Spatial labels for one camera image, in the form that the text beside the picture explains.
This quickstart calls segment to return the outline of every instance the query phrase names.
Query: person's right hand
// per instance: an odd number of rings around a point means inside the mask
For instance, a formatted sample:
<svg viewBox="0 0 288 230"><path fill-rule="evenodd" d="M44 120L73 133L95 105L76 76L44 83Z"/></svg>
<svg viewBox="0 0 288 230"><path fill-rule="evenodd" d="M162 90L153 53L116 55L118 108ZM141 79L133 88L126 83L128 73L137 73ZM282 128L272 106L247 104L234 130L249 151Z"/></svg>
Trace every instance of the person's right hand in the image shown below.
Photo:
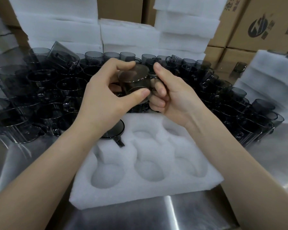
<svg viewBox="0 0 288 230"><path fill-rule="evenodd" d="M157 82L157 93L150 98L150 108L186 127L187 123L191 121L192 115L200 112L206 106L183 79L174 76L157 62L154 64L154 71L166 85L167 93L160 92L164 89L162 83Z"/></svg>

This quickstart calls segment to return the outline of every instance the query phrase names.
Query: brown cardboard box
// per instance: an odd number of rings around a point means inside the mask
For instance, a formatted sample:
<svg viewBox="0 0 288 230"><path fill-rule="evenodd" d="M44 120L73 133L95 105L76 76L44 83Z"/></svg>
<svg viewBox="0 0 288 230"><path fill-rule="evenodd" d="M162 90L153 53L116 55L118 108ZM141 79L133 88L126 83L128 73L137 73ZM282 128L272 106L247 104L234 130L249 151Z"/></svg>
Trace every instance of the brown cardboard box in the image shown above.
<svg viewBox="0 0 288 230"><path fill-rule="evenodd" d="M211 68L215 68L224 51L223 47L207 47L205 50L205 59L211 62Z"/></svg>
<svg viewBox="0 0 288 230"><path fill-rule="evenodd" d="M142 23L154 26L156 10L153 9L155 0L143 0Z"/></svg>
<svg viewBox="0 0 288 230"><path fill-rule="evenodd" d="M228 47L288 51L288 0L251 0Z"/></svg>
<svg viewBox="0 0 288 230"><path fill-rule="evenodd" d="M245 62L250 64L256 52L245 51L239 49L226 48L221 56L219 64L216 66L216 74L219 75L220 79L227 80L232 84L236 80L230 79L229 75L233 71L237 62Z"/></svg>
<svg viewBox="0 0 288 230"><path fill-rule="evenodd" d="M9 30L12 32L12 34L15 35L19 46L27 47L27 48L30 47L28 44L28 36L26 35L26 33L22 29L9 27Z"/></svg>
<svg viewBox="0 0 288 230"><path fill-rule="evenodd" d="M98 17L141 23L143 0L97 0Z"/></svg>
<svg viewBox="0 0 288 230"><path fill-rule="evenodd" d="M226 47L248 0L227 0L220 24L208 46Z"/></svg>
<svg viewBox="0 0 288 230"><path fill-rule="evenodd" d="M20 27L9 0L0 0L0 17L6 25Z"/></svg>

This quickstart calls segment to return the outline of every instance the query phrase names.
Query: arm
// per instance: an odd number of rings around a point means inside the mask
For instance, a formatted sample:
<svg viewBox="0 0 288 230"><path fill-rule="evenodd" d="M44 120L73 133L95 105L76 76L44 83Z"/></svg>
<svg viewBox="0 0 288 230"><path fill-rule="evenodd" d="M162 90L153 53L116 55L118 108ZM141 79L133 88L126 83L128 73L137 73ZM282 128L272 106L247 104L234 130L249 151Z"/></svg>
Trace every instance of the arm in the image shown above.
<svg viewBox="0 0 288 230"><path fill-rule="evenodd" d="M153 96L152 109L184 126L223 175L222 187L243 230L288 229L288 193L209 111L191 87L154 65L169 92Z"/></svg>
<svg viewBox="0 0 288 230"><path fill-rule="evenodd" d="M134 65L110 59L92 77L73 125L0 193L0 230L45 229L93 144L150 93L118 98L109 90L117 70Z"/></svg>

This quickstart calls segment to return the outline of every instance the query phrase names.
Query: forearm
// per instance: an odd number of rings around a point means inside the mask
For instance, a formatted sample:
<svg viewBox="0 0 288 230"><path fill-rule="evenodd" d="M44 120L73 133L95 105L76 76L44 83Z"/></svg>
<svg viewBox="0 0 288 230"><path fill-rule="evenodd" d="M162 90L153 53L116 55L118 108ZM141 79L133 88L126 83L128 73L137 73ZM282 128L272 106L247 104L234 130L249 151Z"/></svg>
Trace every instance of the forearm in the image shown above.
<svg viewBox="0 0 288 230"><path fill-rule="evenodd" d="M74 124L0 193L0 230L45 229L97 131Z"/></svg>
<svg viewBox="0 0 288 230"><path fill-rule="evenodd" d="M223 175L222 187L242 229L288 229L288 193L207 108L188 132Z"/></svg>

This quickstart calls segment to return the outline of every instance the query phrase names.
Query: printed logo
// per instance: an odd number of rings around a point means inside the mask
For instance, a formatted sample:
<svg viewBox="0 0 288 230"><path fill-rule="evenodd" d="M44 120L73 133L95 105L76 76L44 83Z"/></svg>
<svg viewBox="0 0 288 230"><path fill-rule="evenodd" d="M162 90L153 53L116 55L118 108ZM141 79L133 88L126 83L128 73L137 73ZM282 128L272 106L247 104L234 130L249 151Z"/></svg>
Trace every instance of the printed logo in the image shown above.
<svg viewBox="0 0 288 230"><path fill-rule="evenodd" d="M252 22L252 24L248 29L248 35L251 38L258 37L265 32L267 27L268 27L268 20L266 19L265 14L263 14L263 16L260 19L256 19L254 22Z"/></svg>

